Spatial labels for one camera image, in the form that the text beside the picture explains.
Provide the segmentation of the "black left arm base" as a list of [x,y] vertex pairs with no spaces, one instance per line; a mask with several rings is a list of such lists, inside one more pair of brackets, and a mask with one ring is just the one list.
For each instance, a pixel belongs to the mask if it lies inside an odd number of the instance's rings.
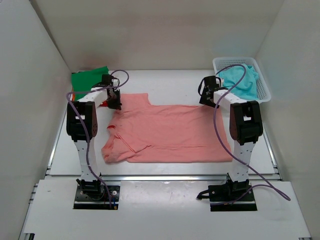
[[99,180],[85,181],[76,179],[73,209],[75,210],[112,210],[119,209],[121,186],[111,184],[107,188]]

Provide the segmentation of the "pink t shirt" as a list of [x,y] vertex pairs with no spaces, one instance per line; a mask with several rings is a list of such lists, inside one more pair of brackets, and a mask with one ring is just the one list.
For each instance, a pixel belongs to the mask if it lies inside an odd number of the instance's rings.
[[222,113],[209,106],[152,105],[147,93],[123,94],[102,147],[107,164],[231,162]]

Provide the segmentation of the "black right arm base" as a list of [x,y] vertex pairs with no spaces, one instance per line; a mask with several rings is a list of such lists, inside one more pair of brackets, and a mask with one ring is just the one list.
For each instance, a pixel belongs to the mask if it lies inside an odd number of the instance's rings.
[[228,174],[224,183],[209,184],[196,196],[209,200],[211,212],[255,212],[258,210],[252,185],[248,178],[232,180]]

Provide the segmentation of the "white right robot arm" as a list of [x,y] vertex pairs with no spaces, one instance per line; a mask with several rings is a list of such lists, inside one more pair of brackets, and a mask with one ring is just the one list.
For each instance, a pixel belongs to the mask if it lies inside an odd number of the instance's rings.
[[242,195],[240,184],[249,179],[249,165],[253,148],[263,133],[260,105],[255,100],[244,100],[221,86],[221,79],[214,75],[204,77],[198,87],[199,103],[229,111],[229,133],[234,140],[232,167],[228,173],[230,184],[224,195],[236,200]]

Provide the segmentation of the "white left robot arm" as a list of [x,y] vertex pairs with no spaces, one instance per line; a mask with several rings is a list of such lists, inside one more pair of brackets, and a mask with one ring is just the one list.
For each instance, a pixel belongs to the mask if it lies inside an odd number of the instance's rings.
[[96,173],[97,162],[94,140],[98,133],[97,108],[106,102],[107,107],[121,110],[120,80],[111,74],[103,74],[101,81],[94,84],[90,91],[82,91],[84,97],[72,101],[76,92],[67,93],[66,132],[73,140],[81,167],[81,181],[90,182],[87,193],[93,199],[104,195],[103,180]]

